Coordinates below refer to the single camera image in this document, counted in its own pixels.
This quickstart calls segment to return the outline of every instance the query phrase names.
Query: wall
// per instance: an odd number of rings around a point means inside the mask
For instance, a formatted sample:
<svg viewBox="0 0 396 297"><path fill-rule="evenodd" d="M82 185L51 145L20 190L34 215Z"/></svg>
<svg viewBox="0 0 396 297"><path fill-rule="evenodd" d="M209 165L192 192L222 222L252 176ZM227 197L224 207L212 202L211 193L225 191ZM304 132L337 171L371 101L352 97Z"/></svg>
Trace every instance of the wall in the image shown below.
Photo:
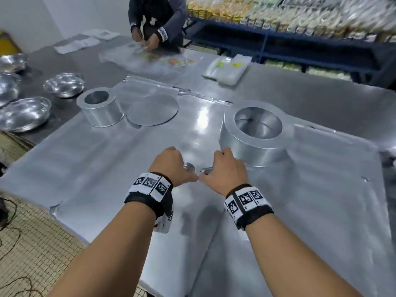
<svg viewBox="0 0 396 297"><path fill-rule="evenodd" d="M0 28L11 34L25 53L63 39L42 0L1 0Z"/></svg>
<svg viewBox="0 0 396 297"><path fill-rule="evenodd" d="M130 34L129 0L43 0L64 38L93 28Z"/></svg>

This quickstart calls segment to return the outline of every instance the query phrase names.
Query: cable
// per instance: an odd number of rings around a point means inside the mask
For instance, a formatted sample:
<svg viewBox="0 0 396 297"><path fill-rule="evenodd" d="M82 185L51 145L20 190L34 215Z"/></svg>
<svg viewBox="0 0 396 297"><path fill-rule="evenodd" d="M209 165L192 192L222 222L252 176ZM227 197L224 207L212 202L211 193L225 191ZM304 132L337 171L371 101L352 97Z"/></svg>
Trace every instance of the cable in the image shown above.
<svg viewBox="0 0 396 297"><path fill-rule="evenodd" d="M15 248L15 246L18 244L18 242L19 242L19 240L21 239L21 236L22 236L22 231L21 231L19 228L16 228L16 227L8 227L8 226L11 224L11 222L14 221L14 219L15 219L15 217L16 217L16 215L17 215L18 205L17 205L14 201L12 201L12 200L4 199L4 198L2 198L2 199L3 199L4 201L7 201L7 202L12 203L12 204L14 205L15 209L14 209L14 213L12 214L10 220L6 223L6 225L5 225L2 229L0 229L0 232L3 231L4 229L14 229L14 230L17 230L17 231L18 231L18 238L16 239L16 241L15 241L15 243L13 244L13 246L11 247L11 249L10 249L6 254L4 254L4 255L0 258L0 262L1 262L8 254L11 253L11 251L12 251L12 250ZM1 238L0 238L0 248L1 248L2 246L3 246L3 241L2 241ZM37 293L37 294L40 295L40 297L44 297L43 294L42 294L40 291L38 291L38 290L36 290L36 289L33 289L32 280L31 280L30 277L27 277L27 276L22 276L22 277L19 277L19 278L17 278L17 279L14 279L14 280L11 281L10 283L8 283L8 284L6 284L6 285L0 287L0 290L2 290L2 289L4 289L4 288L8 287L9 285L12 285L14 282L16 282L16 281L18 281L18 280L20 280L20 279L26 279L26 280L29 282L28 285L29 285L30 289L25 289L25 290L22 290L22 291L18 291L18 292L15 293L12 297L17 297L19 294L26 293L26 292L29 292L28 297L32 297L32 293Z"/></svg>

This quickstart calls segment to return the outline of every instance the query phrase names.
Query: silver table cover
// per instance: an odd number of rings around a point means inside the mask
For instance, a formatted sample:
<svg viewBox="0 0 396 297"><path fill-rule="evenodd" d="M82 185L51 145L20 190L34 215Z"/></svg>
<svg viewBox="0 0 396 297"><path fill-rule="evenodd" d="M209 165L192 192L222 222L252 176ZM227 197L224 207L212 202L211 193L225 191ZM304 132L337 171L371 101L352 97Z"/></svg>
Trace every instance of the silver table cover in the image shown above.
<svg viewBox="0 0 396 297"><path fill-rule="evenodd" d="M124 110L158 90L135 81L115 89ZM78 114L18 160L0 178L0 188L47 209L59 204L53 216L91 242L162 149L175 145L196 170L212 165L226 107L188 95L176 98L179 113L154 127L135 129L123 119L97 129ZM251 183L364 296L393 296L395 259L377 147L304 120L295 123L290 158L250 169ZM222 197L189 183L174 190L174 200L170 232L153 234L141 284L164 297L270 296L249 242L224 215Z"/></svg>

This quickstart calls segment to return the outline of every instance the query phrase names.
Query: yellow crate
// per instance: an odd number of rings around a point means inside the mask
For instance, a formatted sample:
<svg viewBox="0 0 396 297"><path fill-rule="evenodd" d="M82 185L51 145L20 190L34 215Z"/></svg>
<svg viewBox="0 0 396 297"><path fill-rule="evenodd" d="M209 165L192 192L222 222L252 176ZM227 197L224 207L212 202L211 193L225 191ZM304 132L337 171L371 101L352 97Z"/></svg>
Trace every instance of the yellow crate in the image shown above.
<svg viewBox="0 0 396 297"><path fill-rule="evenodd" d="M18 52L18 47L14 44L9 35L0 30L0 56Z"/></svg>

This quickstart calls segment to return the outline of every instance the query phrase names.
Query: hollow metal cylinder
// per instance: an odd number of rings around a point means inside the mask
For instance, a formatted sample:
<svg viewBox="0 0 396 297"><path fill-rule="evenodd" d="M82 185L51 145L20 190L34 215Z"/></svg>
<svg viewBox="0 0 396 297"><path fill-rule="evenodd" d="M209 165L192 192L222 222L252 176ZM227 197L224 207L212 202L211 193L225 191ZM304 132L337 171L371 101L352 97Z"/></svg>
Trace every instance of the hollow metal cylinder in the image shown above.
<svg viewBox="0 0 396 297"><path fill-rule="evenodd" d="M117 124L124 113L116 94L106 87L91 89L77 98L77 105L94 127L108 127Z"/></svg>
<svg viewBox="0 0 396 297"><path fill-rule="evenodd" d="M231 148L235 158L249 166L265 167L287 157L293 137L287 114L269 103L247 100L225 111L220 146Z"/></svg>

